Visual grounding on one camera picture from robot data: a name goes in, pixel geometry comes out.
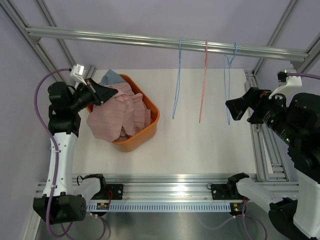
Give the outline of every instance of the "white wall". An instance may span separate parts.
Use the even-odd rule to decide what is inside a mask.
[[[7,16],[0,11],[0,233],[20,240],[37,184],[48,174],[50,142],[37,120],[34,91],[47,74]],[[40,113],[48,122],[48,79],[39,93]]]
[[[287,47],[295,49],[307,49],[311,42],[320,32],[320,1],[318,0],[301,0],[293,12],[288,24],[285,26],[279,40],[275,44],[276,47]],[[257,81],[260,88],[274,90],[278,87],[277,72],[292,68],[288,61],[270,60],[265,61],[265,64],[257,74]],[[320,62],[313,66],[309,71],[312,74],[320,75]],[[307,92],[313,94],[320,93],[320,82],[315,79],[303,78],[302,88],[299,92]],[[281,144],[281,149],[287,153],[288,146]],[[289,157],[288,162],[293,179],[297,179],[293,163]]]
[[[15,0],[30,24],[40,25],[32,0]],[[289,0],[55,0],[45,1],[61,28],[266,45]],[[79,63],[98,69],[175,69],[178,51],[66,41]],[[237,57],[235,68],[253,69],[256,58]],[[183,68],[203,68],[204,54],[182,52]],[[210,54],[209,68],[223,56]]]

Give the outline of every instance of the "black mount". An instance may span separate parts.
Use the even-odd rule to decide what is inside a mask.
[[[106,179],[104,177],[103,174],[90,174],[87,175],[83,178],[83,180],[85,179],[90,179],[90,178],[97,178],[100,180],[100,191],[97,192],[92,198],[91,200],[110,200],[109,199],[109,192],[112,192],[112,200],[122,200],[122,196],[124,193],[124,185],[123,184],[107,184],[106,183]],[[103,204],[103,206],[101,205],[101,203],[97,203],[97,206],[99,208],[99,206],[105,208],[107,207],[107,209],[109,209],[109,204]],[[107,212],[101,212],[101,211],[97,211],[91,212],[92,214],[97,214],[98,216],[103,216],[105,215]]]
[[[297,200],[292,200],[288,197],[280,202],[271,203],[268,213],[270,221],[279,233],[290,240],[310,240],[294,225],[297,204]]]
[[[241,179],[249,178],[245,173],[238,173],[228,178],[225,184],[210,184],[210,190],[213,200],[243,200],[244,196],[240,195],[236,183]]]
[[[49,197],[35,198],[33,210],[46,222]],[[86,217],[87,204],[81,196],[54,196],[50,208],[50,224],[63,224],[82,221]]]

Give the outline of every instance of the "metal bar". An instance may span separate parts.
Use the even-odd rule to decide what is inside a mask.
[[[245,91],[247,92],[250,87],[256,87],[254,83],[254,77],[252,73],[246,72],[246,83],[244,84]],[[252,109],[248,109],[249,117],[253,114]],[[264,142],[262,138],[262,132],[256,131],[256,125],[250,124],[250,132],[251,132],[251,139],[252,139],[252,147],[254,153],[254,160],[255,160],[255,168],[256,168],[256,175],[258,181],[265,182],[269,181],[269,171],[267,165],[267,159],[265,154]]]
[[[92,79],[96,73],[96,67],[94,65],[90,65],[88,70],[84,74],[84,79]]]
[[[77,183],[77,176],[86,176],[90,173],[72,174],[73,182]],[[225,183],[230,176],[237,173],[216,174],[103,174],[109,183]],[[247,173],[250,178],[257,180],[255,173]]]
[[[286,175],[282,172],[280,173],[271,173],[269,174],[270,178],[276,178],[276,179],[285,179]]]
[[[100,43],[134,45],[164,49],[179,49],[179,38],[139,36],[130,34],[118,34],[98,31],[63,29],[50,26],[29,26],[26,31],[33,37],[45,37],[55,39],[84,40]],[[185,51],[204,52],[206,41],[183,39],[181,49]],[[233,43],[209,42],[208,52],[233,55],[235,51]],[[303,62],[308,54],[305,50],[281,49],[269,46],[238,45],[237,56],[269,58]]]
[[[27,224],[27,228],[25,230],[24,236],[22,237],[23,240],[35,240],[40,224],[40,216],[33,210],[33,208],[30,208],[30,218],[29,222]]]
[[[255,87],[259,87],[258,81],[255,76],[253,77],[253,79]],[[290,177],[288,175],[288,167],[283,161],[283,156],[279,150],[279,144],[277,142],[275,133],[264,124],[262,126],[262,136],[264,138],[266,150],[269,155],[271,164],[273,166],[275,166],[276,164],[280,164],[280,166],[283,168],[285,179],[287,181],[290,181]]]
[[[276,25],[269,41],[267,42],[267,46],[273,46],[275,42],[279,39],[281,32],[284,30],[291,14],[294,12],[294,9],[298,5],[299,0],[291,0],[289,4],[287,5],[286,9],[284,10],[280,21]],[[256,66],[254,67],[253,73],[256,75],[259,70],[261,69],[262,65],[264,64],[265,59],[260,58],[259,61],[257,62]]]
[[[298,73],[307,73],[320,59],[320,33],[313,40],[311,45],[308,47],[309,56],[304,60],[303,63],[292,62],[294,69]]]
[[[204,182],[121,182],[123,184],[122,200],[117,202],[124,203],[213,203],[222,202],[213,200],[211,191],[207,189],[207,181]],[[285,193],[286,196],[295,196],[298,194],[299,186],[296,182],[278,181],[278,182],[257,182],[260,186],[278,194]],[[40,198],[46,186],[45,182],[40,182],[36,197]],[[73,188],[78,185],[76,180],[72,184]],[[237,202],[235,200],[226,200],[223,202]]]
[[[284,169],[283,169],[283,167],[282,166],[274,166],[273,168],[272,168],[272,171],[274,172],[274,173],[283,173],[284,172]]]
[[[35,2],[37,3],[37,5],[38,5],[43,17],[45,18],[45,20],[49,24],[49,26],[56,27],[57,25],[55,23],[55,20],[53,19],[53,17],[51,15],[46,3],[43,0],[36,0]],[[73,56],[71,55],[71,53],[70,53],[65,41],[62,40],[62,39],[57,39],[57,42],[58,42],[63,54],[65,55],[65,57],[69,61],[70,66],[74,66],[76,61],[73,58]]]
[[[54,64],[54,61],[49,57],[47,51],[44,49],[42,45],[39,45],[35,43],[31,37],[28,35],[26,31],[26,27],[28,26],[28,23],[22,16],[22,14],[19,12],[18,8],[14,5],[13,2],[10,0],[0,0],[0,6],[1,9],[6,13],[12,24],[15,26],[15,28],[20,32],[22,37],[25,39],[25,42],[30,47],[30,49],[33,51],[33,53],[37,56],[37,58],[40,60],[42,65],[45,67],[45,69],[48,72],[52,72],[54,70],[57,70],[58,68]],[[56,73],[53,75],[54,79],[56,81],[64,81],[64,78],[60,73]]]

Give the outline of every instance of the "aluminum frame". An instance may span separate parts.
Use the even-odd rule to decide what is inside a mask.
[[[28,32],[26,31],[26,27],[28,26],[27,21],[20,13],[17,6],[11,2],[10,0],[0,0],[0,8],[4,11],[4,13],[8,16],[14,27],[19,31],[27,45],[42,63],[44,68],[48,72],[52,72],[57,70],[57,66],[53,59],[50,57],[45,47],[39,42],[37,39],[30,37]],[[56,81],[66,82],[64,77],[60,73],[56,73],[53,75]]]
[[[90,65],[88,69],[85,71],[85,74],[83,76],[84,79],[93,78],[96,73],[96,67],[94,65]]]
[[[286,9],[284,10],[284,13],[282,14],[280,21],[276,25],[269,41],[267,42],[267,46],[273,46],[277,40],[279,39],[282,31],[284,30],[287,22],[289,21],[292,13],[294,12],[296,6],[298,5],[300,0],[290,0],[288,3]],[[262,68],[263,64],[265,63],[265,59],[260,58],[259,61],[257,62],[256,66],[253,69],[253,74],[257,75],[259,70]]]
[[[54,39],[83,40],[100,43],[133,45],[142,47],[179,49],[179,38],[141,36],[131,34],[119,34],[90,30],[64,29],[52,26],[28,26],[25,30],[31,37],[44,37]],[[183,39],[181,50],[204,52],[206,41]],[[234,43],[208,42],[209,53],[233,55],[235,52]],[[309,55],[305,50],[275,48],[270,46],[238,45],[237,56],[268,58],[278,60],[289,60],[303,62]]]
[[[47,7],[45,1],[43,0],[36,0],[35,1],[37,6],[39,7],[39,10],[40,12],[42,13],[44,19],[46,20],[46,22],[48,23],[49,26],[52,26],[52,27],[56,27],[56,22],[55,20],[53,19],[50,11],[49,11],[49,8]],[[66,59],[68,60],[70,66],[74,66],[76,64],[76,61],[74,59],[74,57],[72,56],[72,54],[70,53],[66,43],[64,40],[61,40],[61,39],[57,39],[57,42],[64,54],[64,56],[66,57]]]
[[[28,27],[27,22],[16,8],[16,6],[9,0],[0,0],[0,6],[8,15],[14,26],[21,33],[21,36],[26,40],[40,62],[48,71],[53,71],[56,68],[54,62],[49,54],[45,51],[42,44],[39,42],[41,37],[50,37],[56,39],[74,39],[86,40],[94,42],[105,42],[113,44],[125,44],[135,46],[146,46],[155,48],[178,49],[178,38],[163,38],[163,37],[148,37],[135,36],[127,34],[115,34],[94,31],[77,31],[61,29],[57,27]],[[239,56],[270,58],[278,60],[288,60],[299,64],[299,68],[304,66],[304,69],[310,68],[311,65],[319,59],[319,39],[314,42],[310,51],[295,50],[295,49],[281,49],[275,47],[265,46],[238,46]],[[183,40],[182,50],[203,52],[205,50],[205,41],[198,40]],[[233,44],[210,42],[208,52],[232,55],[235,51]],[[88,76],[94,74],[94,67],[90,67]],[[56,74],[55,79],[62,81],[61,75]],[[254,86],[257,81],[252,75],[247,73],[248,83],[246,87]],[[260,158],[256,160],[257,174],[252,174],[250,177],[258,184],[264,186],[268,190],[281,194],[284,197],[296,199],[298,197],[299,183],[287,182],[286,166],[282,163],[280,151],[277,147],[277,141],[273,132],[268,129],[258,128],[258,131],[252,129],[252,134],[258,136],[256,151]],[[267,173],[266,166],[266,152],[263,145],[263,140],[266,144],[266,152],[269,154],[273,173]],[[73,174],[73,185],[76,186],[76,177],[78,174]],[[225,183],[232,173],[223,174],[177,174],[177,175],[112,175],[105,174],[105,178],[109,183],[123,183],[124,184],[124,200],[129,202],[212,202],[210,192],[205,185],[209,182]],[[36,196],[40,196],[45,182],[40,182],[37,188]],[[25,240],[33,240],[36,236],[40,223],[40,217],[31,211],[31,217],[27,231],[24,235]]]
[[[307,73],[320,60],[320,32],[308,47],[307,52],[309,56],[304,62],[291,62],[298,73]]]

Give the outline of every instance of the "blue cloth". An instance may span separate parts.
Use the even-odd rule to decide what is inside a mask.
[[[116,72],[109,69],[106,74],[102,77],[100,85],[113,85],[119,83],[125,83],[126,81]]]

